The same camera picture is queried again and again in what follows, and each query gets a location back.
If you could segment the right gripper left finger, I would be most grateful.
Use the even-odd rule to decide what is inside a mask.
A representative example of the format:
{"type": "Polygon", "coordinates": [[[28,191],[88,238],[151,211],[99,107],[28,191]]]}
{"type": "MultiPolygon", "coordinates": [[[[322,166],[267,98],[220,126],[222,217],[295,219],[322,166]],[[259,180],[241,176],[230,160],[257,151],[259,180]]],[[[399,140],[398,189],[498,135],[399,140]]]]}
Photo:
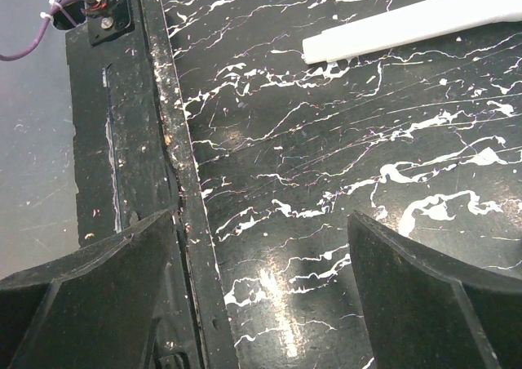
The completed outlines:
{"type": "Polygon", "coordinates": [[[175,227],[160,211],[1,281],[3,368],[149,368],[175,227]]]}

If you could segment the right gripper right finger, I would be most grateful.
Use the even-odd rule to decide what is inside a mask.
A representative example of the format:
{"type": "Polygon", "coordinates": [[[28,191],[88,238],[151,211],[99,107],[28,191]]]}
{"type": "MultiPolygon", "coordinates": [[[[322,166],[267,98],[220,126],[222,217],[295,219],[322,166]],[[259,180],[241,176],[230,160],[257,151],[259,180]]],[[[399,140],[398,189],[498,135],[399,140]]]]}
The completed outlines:
{"type": "Polygon", "coordinates": [[[352,269],[379,368],[519,368],[521,281],[406,238],[359,211],[352,269]]]}

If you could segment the white microphone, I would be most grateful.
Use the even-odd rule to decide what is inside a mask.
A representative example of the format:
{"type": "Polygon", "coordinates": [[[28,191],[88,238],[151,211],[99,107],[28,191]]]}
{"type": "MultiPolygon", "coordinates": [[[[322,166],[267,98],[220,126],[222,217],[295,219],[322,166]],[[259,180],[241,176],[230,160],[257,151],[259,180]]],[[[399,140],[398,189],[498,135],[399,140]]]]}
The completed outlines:
{"type": "Polygon", "coordinates": [[[306,64],[357,56],[499,22],[520,22],[521,0],[425,0],[303,40],[306,64]]]}

